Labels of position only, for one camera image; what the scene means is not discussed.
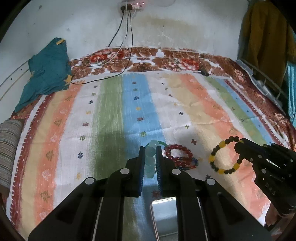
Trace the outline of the person hand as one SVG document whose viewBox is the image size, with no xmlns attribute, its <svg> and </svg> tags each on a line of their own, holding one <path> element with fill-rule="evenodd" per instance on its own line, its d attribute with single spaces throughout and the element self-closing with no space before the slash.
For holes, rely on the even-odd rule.
<svg viewBox="0 0 296 241">
<path fill-rule="evenodd" d="M 278 230 L 286 228 L 290 222 L 288 216 L 281 216 L 271 203 L 265 216 L 265 226 L 269 230 Z"/>
</svg>

